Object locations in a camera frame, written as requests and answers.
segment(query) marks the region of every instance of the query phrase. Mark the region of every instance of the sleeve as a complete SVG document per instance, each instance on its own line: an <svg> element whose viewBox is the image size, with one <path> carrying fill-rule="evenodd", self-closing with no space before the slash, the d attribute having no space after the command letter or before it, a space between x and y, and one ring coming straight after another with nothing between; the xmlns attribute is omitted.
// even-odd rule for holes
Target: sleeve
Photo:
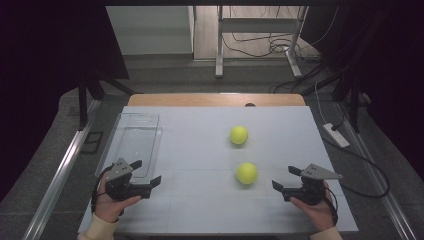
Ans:
<svg viewBox="0 0 424 240"><path fill-rule="evenodd" d="M113 240L113 233L118 227L119 222L105 222L94 213L92 217L90 226L88 226L86 231L78 235L78 240Z"/></svg>
<svg viewBox="0 0 424 240"><path fill-rule="evenodd" d="M342 236L340 236L340 233L336 227L332 227L325 231L311 235L309 239L311 240L342 240Z"/></svg>

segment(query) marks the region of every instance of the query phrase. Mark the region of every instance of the yellow tennis ball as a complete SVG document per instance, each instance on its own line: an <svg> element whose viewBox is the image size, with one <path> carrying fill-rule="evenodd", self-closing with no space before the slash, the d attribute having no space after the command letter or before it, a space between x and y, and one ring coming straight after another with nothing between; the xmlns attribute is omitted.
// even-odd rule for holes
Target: yellow tennis ball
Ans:
<svg viewBox="0 0 424 240"><path fill-rule="evenodd" d="M258 177L258 170L253 163L245 162L237 168L237 179L243 184L252 184Z"/></svg>
<svg viewBox="0 0 424 240"><path fill-rule="evenodd" d="M235 126L230 132L231 142L234 144L243 144L247 140L247 129L243 126Z"/></svg>

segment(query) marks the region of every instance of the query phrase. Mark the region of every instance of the clear plastic container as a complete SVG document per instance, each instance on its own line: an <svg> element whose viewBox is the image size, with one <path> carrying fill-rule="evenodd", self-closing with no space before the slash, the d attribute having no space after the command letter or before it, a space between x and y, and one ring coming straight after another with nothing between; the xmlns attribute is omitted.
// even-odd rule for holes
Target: clear plastic container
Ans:
<svg viewBox="0 0 424 240"><path fill-rule="evenodd" d="M132 172L131 182L148 184L153 177L161 134L158 114L119 114L97 167L96 176L119 158L123 158L128 164L142 160L142 166Z"/></svg>

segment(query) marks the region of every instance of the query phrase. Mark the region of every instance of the power strip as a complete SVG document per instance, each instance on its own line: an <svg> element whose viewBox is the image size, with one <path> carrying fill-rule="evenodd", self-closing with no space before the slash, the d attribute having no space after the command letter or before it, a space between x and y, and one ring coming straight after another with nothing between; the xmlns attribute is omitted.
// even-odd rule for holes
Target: power strip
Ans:
<svg viewBox="0 0 424 240"><path fill-rule="evenodd" d="M337 130L332 130L333 124L327 123L323 125L325 131L327 131L328 135L340 146L347 147L349 146L349 142L340 134Z"/></svg>

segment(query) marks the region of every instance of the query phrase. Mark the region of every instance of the human hand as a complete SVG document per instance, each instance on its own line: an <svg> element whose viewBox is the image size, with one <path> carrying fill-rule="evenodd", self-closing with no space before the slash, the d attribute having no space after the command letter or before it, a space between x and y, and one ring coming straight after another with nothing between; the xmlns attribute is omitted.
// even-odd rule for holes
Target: human hand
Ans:
<svg viewBox="0 0 424 240"><path fill-rule="evenodd" d="M328 188L326 181L324 181L324 186ZM325 191L325 195L332 203L333 200L331 199L328 189ZM318 231L321 232L334 227L333 216L331 214L330 207L324 201L321 201L315 206L309 206L299 199L291 197L290 202L302 210L311 219L312 224L318 229Z"/></svg>
<svg viewBox="0 0 424 240"><path fill-rule="evenodd" d="M119 214L131 205L134 205L141 200L141 196L135 196L128 198L124 201L115 201L106 193L106 176L109 172L106 172L100 182L99 189L97 190L97 202L95 214L98 218L103 221L114 223L118 220Z"/></svg>

